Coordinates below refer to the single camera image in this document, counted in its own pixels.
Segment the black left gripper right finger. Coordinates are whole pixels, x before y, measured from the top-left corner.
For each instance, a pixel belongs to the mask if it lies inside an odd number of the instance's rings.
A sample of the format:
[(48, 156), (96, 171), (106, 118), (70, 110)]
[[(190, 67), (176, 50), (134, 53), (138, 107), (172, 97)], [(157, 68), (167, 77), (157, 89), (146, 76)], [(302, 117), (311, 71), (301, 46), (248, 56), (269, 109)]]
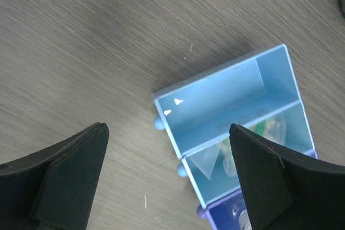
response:
[(229, 133), (252, 229), (344, 229), (344, 166), (241, 125), (232, 124)]

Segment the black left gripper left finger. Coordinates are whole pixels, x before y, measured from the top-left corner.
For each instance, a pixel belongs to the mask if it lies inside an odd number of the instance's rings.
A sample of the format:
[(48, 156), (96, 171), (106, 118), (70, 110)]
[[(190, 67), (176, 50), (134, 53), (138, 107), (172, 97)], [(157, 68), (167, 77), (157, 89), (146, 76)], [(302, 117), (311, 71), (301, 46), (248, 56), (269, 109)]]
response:
[(1, 229), (86, 229), (108, 139), (97, 122), (1, 164)]

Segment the plastic glove packet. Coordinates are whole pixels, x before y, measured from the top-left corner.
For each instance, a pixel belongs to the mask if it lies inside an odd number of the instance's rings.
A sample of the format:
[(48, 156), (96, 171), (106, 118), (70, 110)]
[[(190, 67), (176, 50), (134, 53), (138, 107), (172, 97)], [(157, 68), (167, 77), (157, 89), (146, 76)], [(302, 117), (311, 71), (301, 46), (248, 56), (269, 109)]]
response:
[[(248, 129), (269, 141), (285, 145), (286, 141), (286, 120), (283, 115), (276, 115), (264, 121), (253, 124)], [(227, 176), (233, 177), (237, 174), (229, 138), (222, 141), (220, 153), (223, 155), (223, 167)]]

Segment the clear plastic funnel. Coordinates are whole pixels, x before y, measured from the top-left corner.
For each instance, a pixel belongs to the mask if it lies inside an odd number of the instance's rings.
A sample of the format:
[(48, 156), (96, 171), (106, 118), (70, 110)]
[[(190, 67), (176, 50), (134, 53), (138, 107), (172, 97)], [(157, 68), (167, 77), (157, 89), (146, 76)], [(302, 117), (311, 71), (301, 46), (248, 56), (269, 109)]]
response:
[(224, 171), (222, 144), (218, 142), (189, 157), (191, 172), (196, 181), (211, 181), (213, 176)]

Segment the blue three-compartment organizer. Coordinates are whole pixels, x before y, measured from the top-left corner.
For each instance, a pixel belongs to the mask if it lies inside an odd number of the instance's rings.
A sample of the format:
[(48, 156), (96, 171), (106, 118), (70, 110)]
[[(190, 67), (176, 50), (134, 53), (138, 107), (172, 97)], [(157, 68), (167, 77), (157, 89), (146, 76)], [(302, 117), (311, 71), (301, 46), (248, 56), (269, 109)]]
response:
[(285, 147), (316, 157), (307, 115), (285, 44), (245, 54), (152, 94), (158, 116), (199, 199), (197, 214), (213, 229), (239, 229), (234, 205), (245, 207), (237, 175), (225, 171), (196, 181), (189, 157), (229, 138), (231, 124), (246, 128), (276, 115), (286, 120)]

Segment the clear glass beaker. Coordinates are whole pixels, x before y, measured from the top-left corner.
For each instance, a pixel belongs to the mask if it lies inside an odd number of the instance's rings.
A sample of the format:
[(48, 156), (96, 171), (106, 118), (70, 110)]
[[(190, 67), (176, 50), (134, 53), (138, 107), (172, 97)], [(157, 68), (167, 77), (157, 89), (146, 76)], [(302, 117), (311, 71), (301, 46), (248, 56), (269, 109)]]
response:
[(232, 217), (238, 223), (240, 230), (252, 230), (246, 207), (234, 205), (232, 208)]

